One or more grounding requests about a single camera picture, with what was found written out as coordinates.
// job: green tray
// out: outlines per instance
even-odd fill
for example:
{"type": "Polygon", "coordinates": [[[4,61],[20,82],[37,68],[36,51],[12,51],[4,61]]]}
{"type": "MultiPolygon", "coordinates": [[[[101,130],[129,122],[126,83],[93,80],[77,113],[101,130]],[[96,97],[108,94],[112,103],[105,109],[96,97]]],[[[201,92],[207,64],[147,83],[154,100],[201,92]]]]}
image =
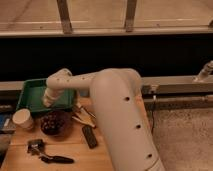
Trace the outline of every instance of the green tray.
{"type": "Polygon", "coordinates": [[[61,97],[47,108],[42,103],[46,89],[46,79],[32,79],[24,82],[16,110],[27,108],[31,114],[49,112],[53,109],[71,110],[74,102],[74,90],[65,90],[61,97]]]}

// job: wooden tabletop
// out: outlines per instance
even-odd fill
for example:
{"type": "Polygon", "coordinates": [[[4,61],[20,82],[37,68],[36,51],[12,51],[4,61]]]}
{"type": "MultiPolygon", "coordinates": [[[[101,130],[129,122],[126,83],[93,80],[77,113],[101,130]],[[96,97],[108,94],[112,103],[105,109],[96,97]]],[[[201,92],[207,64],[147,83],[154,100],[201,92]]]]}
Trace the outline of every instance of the wooden tabletop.
{"type": "MultiPolygon", "coordinates": [[[[137,97],[137,101],[142,117],[148,124],[143,100],[137,97]]],[[[90,99],[79,98],[79,102],[92,112],[90,99]]],[[[42,133],[39,122],[39,120],[35,120],[35,128],[29,132],[19,127],[16,128],[1,171],[113,171],[104,139],[98,128],[94,129],[98,146],[90,149],[81,131],[82,124],[73,120],[63,136],[53,138],[42,133]],[[42,138],[45,142],[47,154],[73,158],[75,163],[46,164],[37,155],[31,156],[27,153],[27,142],[37,138],[42,138]]]]}

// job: floor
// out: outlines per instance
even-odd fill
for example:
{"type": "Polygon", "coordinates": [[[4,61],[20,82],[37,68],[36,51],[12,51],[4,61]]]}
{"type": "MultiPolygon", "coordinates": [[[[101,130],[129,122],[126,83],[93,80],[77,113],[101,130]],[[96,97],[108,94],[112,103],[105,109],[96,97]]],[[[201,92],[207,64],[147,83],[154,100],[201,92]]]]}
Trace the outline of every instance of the floor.
{"type": "MultiPolygon", "coordinates": [[[[123,28],[127,0],[67,0],[74,28],[123,28]]],[[[203,26],[212,0],[138,0],[135,27],[203,26]]],[[[0,1],[0,31],[61,29],[56,0],[0,1]]]]}
{"type": "Polygon", "coordinates": [[[151,124],[154,116],[154,142],[166,170],[213,170],[213,105],[205,103],[195,107],[190,101],[168,101],[148,111],[151,124]]]}

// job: metal bracket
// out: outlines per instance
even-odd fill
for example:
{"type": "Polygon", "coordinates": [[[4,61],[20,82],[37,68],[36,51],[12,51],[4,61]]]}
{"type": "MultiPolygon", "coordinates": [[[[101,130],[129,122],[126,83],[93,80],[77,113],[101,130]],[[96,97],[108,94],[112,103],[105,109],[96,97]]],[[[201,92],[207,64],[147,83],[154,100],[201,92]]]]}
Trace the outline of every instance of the metal bracket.
{"type": "Polygon", "coordinates": [[[71,34],[72,24],[70,21],[69,9],[67,7],[67,0],[57,0],[57,4],[63,32],[64,34],[71,34]]]}
{"type": "Polygon", "coordinates": [[[126,32],[132,32],[134,27],[135,11],[137,6],[137,0],[127,0],[127,10],[125,19],[126,32]]]}

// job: black handle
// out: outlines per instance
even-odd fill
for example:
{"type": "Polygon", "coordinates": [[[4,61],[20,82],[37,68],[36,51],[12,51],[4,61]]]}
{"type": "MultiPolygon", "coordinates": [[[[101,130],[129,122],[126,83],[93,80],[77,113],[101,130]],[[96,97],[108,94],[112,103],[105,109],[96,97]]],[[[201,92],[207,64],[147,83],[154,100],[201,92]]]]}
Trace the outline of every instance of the black handle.
{"type": "Polygon", "coordinates": [[[62,156],[52,156],[51,160],[56,163],[74,163],[73,159],[62,156]]]}
{"type": "Polygon", "coordinates": [[[51,156],[50,158],[41,157],[41,160],[44,161],[45,163],[64,163],[64,164],[71,164],[74,163],[74,160],[71,158],[67,157],[62,157],[62,156],[51,156]]]}

